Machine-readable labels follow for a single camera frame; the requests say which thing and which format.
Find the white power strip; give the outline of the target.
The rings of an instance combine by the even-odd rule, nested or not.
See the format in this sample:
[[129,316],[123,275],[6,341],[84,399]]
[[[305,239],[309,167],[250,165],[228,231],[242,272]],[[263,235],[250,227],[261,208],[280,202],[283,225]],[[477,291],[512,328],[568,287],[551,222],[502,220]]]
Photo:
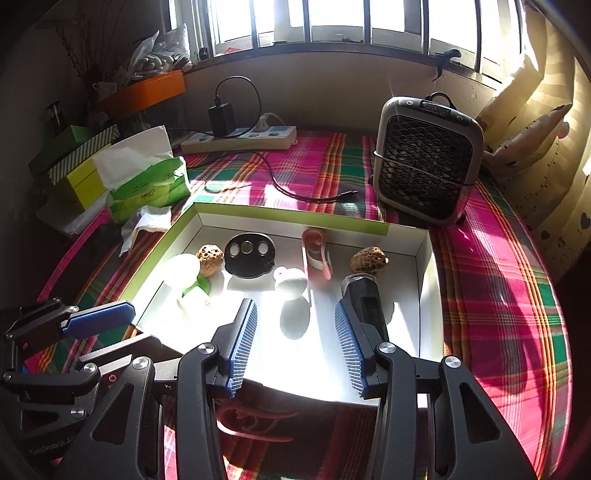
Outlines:
[[183,154],[242,150],[287,150],[297,141],[294,126],[273,126],[263,132],[249,131],[236,138],[213,138],[195,133],[180,145]]

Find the striped box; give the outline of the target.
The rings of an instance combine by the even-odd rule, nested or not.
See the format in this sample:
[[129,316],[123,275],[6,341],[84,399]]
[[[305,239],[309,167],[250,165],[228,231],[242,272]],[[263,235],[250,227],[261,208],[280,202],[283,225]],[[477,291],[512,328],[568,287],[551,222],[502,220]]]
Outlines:
[[55,185],[93,154],[110,145],[120,135],[117,125],[99,133],[88,127],[69,126],[45,142],[42,150],[29,162],[34,177],[47,176]]

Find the yellow green box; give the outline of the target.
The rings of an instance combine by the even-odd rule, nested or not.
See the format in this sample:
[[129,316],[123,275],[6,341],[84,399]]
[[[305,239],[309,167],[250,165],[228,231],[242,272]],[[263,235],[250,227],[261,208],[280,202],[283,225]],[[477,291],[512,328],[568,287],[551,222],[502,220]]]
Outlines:
[[58,198],[79,211],[88,210],[106,191],[93,163],[93,156],[85,159],[68,173],[66,160],[49,170],[49,179]]

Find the crumpled white tissue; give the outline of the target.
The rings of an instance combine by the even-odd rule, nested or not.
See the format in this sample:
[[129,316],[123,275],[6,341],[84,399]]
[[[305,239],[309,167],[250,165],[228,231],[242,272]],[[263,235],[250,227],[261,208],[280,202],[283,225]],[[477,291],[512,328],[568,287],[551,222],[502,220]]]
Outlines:
[[140,232],[161,233],[171,227],[171,207],[143,206],[138,209],[121,227],[122,257],[133,248]]

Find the plaid pink green cloth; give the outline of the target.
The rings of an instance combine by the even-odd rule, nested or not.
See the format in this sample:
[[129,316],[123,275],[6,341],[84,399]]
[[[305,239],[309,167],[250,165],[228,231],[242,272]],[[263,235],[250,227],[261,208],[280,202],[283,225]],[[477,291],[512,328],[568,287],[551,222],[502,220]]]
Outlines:
[[[353,203],[294,203],[270,186],[259,155],[185,156],[198,202],[291,208],[410,225],[385,210],[368,183],[372,137],[301,132],[297,144],[265,155],[281,185],[311,197],[356,190]],[[572,362],[564,317],[550,276],[527,227],[492,177],[481,173],[459,226],[429,227],[438,263],[444,352],[466,361],[499,407],[533,464],[550,479],[564,462],[572,402]],[[56,267],[38,300],[60,297],[82,308],[118,300],[163,234],[140,234],[129,260],[118,258],[118,229],[103,210]],[[68,370],[82,354],[134,336],[119,328],[88,340],[64,340],[26,362],[32,373]],[[369,414],[337,414],[329,446],[281,453],[270,442],[222,435],[230,479],[362,479]],[[294,458],[304,473],[273,460]]]

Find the black rectangular device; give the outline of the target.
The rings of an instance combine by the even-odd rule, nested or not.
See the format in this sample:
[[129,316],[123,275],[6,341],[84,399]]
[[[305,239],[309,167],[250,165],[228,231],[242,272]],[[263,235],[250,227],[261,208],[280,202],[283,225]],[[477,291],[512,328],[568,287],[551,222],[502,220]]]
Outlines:
[[356,317],[373,325],[383,341],[389,341],[378,283],[369,273],[353,273],[342,280],[342,297],[349,300]]

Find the black round disc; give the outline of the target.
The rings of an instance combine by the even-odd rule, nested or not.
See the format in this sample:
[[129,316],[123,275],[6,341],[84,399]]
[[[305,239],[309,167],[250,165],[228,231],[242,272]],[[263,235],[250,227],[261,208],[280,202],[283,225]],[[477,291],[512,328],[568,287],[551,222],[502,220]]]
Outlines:
[[224,267],[230,275],[256,279],[273,271],[276,246],[263,233],[246,232],[233,236],[224,247]]

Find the white green round stand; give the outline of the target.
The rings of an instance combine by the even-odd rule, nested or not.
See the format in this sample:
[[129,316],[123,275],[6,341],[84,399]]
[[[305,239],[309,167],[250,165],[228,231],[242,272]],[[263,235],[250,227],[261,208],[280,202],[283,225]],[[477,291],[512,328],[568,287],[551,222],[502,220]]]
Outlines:
[[171,290],[179,309],[194,313],[211,305],[208,281],[199,279],[200,261],[194,254],[182,253],[168,259],[164,264],[163,282]]

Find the green tissue pack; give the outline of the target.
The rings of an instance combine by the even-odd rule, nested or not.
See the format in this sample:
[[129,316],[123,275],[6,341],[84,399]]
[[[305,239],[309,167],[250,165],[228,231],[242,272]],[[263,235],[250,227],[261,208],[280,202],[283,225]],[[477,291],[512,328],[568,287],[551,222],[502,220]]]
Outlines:
[[127,221],[144,206],[171,206],[189,195],[186,162],[172,153],[168,133],[157,126],[92,157],[112,220]]

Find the white green cardboard box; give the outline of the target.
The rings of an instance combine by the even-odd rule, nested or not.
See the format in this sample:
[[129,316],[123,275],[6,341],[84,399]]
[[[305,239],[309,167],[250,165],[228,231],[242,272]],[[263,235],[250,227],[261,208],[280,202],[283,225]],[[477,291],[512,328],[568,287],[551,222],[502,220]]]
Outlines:
[[[245,232],[270,236],[269,273],[211,277],[207,293],[189,292],[195,253],[228,246]],[[388,265],[377,275],[389,339],[408,354],[443,356],[438,268],[428,231],[352,217],[264,207],[196,203],[160,238],[125,288],[135,326],[179,353],[208,341],[235,318],[243,299],[256,302],[256,336],[245,376],[274,390],[322,401],[356,403],[334,312],[353,256],[379,247]]]

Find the small white desk fan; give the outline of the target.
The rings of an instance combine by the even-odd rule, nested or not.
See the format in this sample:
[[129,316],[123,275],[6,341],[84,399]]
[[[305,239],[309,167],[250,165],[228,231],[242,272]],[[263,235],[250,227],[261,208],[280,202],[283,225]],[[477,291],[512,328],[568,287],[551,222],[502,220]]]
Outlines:
[[372,186],[397,210],[454,224],[476,185],[483,153],[482,128],[445,93],[393,97],[381,111]]

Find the orange box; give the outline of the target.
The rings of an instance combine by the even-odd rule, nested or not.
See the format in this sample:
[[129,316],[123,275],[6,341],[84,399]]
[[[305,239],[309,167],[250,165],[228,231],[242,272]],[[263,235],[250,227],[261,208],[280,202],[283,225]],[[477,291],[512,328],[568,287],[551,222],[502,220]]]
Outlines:
[[96,109],[118,121],[184,92],[183,73],[172,71],[129,85],[99,101]]

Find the brown walnut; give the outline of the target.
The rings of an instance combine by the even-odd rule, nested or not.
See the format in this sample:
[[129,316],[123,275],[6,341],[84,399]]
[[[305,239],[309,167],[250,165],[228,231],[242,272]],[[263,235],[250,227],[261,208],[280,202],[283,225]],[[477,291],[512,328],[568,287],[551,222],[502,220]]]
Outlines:
[[217,245],[207,244],[197,251],[197,259],[200,264],[200,274],[206,278],[221,271],[224,263],[224,251]]
[[386,253],[377,246],[357,251],[349,261],[349,269],[353,273],[376,273],[389,265]]

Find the white egg shaped object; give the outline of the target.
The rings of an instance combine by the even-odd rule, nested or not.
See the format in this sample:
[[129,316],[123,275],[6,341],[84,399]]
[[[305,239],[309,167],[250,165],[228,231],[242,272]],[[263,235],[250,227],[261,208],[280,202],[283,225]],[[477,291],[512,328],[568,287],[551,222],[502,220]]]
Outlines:
[[286,301],[293,301],[308,288],[308,277],[297,268],[277,267],[273,271],[274,289]]

